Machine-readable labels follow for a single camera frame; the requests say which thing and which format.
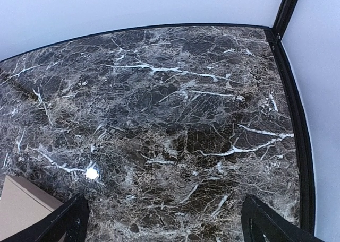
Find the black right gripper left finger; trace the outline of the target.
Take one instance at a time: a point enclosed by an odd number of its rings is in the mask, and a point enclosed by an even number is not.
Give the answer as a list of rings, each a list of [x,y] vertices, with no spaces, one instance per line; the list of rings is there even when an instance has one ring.
[[[76,194],[51,214],[4,241],[85,241],[89,220],[88,200]]]

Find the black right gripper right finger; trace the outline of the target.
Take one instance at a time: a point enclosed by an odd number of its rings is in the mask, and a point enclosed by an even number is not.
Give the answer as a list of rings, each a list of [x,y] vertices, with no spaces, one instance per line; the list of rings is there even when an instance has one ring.
[[[322,242],[321,239],[291,224],[254,195],[247,195],[242,204],[241,224],[246,242]]]

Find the brown cardboard box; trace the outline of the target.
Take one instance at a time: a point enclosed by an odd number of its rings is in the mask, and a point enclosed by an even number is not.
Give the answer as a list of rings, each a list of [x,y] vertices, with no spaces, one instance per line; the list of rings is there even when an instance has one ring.
[[[1,193],[1,240],[37,223],[62,204],[27,179],[6,175]]]

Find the black right frame post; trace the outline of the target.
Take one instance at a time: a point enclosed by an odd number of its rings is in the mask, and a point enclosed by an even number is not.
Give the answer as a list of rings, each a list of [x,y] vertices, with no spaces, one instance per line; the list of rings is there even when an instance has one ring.
[[[265,30],[265,35],[283,83],[295,138],[300,183],[300,228],[314,235],[316,190],[310,135],[292,65],[283,46],[283,37],[297,3],[298,0],[282,0],[274,25]]]

